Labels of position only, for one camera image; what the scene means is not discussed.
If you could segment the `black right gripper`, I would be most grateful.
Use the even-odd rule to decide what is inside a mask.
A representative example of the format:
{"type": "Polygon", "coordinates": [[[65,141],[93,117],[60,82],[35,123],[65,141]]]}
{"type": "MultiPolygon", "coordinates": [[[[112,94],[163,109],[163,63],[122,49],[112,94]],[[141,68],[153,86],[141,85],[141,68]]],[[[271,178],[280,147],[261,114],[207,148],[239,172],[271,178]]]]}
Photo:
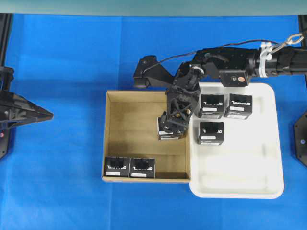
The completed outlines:
{"type": "Polygon", "coordinates": [[[183,62],[178,68],[172,86],[167,89],[167,112],[160,117],[160,126],[164,132],[184,134],[195,111],[200,96],[199,82],[205,77],[201,64],[183,62]],[[176,117],[178,125],[167,117],[176,117]]]}

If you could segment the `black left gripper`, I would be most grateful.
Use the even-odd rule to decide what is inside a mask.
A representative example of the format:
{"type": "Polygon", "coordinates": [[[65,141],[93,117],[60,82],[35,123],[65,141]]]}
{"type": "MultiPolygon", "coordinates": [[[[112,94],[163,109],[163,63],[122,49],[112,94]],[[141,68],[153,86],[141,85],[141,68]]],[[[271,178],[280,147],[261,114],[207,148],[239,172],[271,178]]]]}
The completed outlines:
{"type": "Polygon", "coordinates": [[[23,120],[16,117],[16,108],[13,107],[13,93],[9,91],[11,82],[14,79],[13,74],[13,68],[0,68],[0,130],[10,130],[22,125],[51,120],[53,118],[53,113],[18,94],[14,95],[14,104],[16,106],[26,111],[36,112],[39,115],[47,117],[27,117],[23,120]]]}

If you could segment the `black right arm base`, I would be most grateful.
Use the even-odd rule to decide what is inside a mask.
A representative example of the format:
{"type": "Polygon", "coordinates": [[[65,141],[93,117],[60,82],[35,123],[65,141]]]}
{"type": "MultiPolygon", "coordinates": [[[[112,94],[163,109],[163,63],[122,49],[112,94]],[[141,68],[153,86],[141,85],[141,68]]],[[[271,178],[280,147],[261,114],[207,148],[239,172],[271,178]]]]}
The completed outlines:
{"type": "Polygon", "coordinates": [[[305,112],[294,123],[294,140],[296,158],[307,166],[307,113],[305,112]]]}

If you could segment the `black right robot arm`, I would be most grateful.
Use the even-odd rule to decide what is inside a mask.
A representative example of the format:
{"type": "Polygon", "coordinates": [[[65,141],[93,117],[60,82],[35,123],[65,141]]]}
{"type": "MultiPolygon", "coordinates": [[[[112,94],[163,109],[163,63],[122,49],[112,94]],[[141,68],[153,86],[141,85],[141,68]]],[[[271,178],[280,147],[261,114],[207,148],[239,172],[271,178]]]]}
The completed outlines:
{"type": "Polygon", "coordinates": [[[307,51],[301,47],[260,49],[209,48],[197,51],[191,61],[178,68],[167,89],[167,110],[159,125],[166,133],[183,134],[200,97],[199,82],[210,76],[225,87],[245,87],[254,77],[305,74],[307,51]]]}

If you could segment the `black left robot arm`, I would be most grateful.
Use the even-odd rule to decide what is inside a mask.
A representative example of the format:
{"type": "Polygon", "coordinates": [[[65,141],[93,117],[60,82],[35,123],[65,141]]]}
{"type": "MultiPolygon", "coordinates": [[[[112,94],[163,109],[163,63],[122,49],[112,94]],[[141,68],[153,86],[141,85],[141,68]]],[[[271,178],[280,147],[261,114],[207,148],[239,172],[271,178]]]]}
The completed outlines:
{"type": "Polygon", "coordinates": [[[11,30],[13,15],[0,15],[0,157],[3,158],[9,149],[10,131],[18,126],[38,123],[53,118],[48,110],[37,106],[24,97],[11,92],[14,80],[14,69],[6,67],[6,50],[11,30]]]}

